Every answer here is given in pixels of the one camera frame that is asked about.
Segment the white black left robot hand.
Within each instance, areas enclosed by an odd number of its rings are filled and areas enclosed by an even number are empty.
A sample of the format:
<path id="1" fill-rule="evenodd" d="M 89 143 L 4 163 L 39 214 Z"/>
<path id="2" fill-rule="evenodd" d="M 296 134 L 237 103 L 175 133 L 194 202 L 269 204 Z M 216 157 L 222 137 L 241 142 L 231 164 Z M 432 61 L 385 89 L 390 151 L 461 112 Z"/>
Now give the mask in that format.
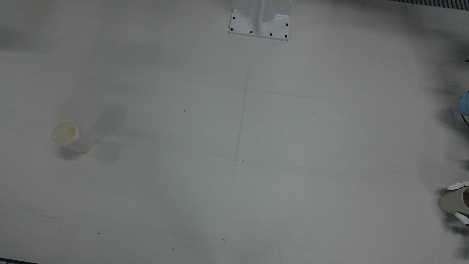
<path id="1" fill-rule="evenodd" d="M 456 191 L 456 190 L 459 190 L 461 188 L 464 188 L 464 187 L 468 187 L 469 186 L 469 182 L 467 181 L 459 181 L 459 182 L 456 182 L 452 185 L 450 185 L 449 187 L 447 187 L 447 190 L 448 191 Z M 456 212 L 454 214 L 454 216 L 459 219 L 459 221 L 462 222 L 462 224 L 468 226 L 469 225 L 469 218 L 465 215 L 465 214 L 462 214 L 460 212 Z"/>

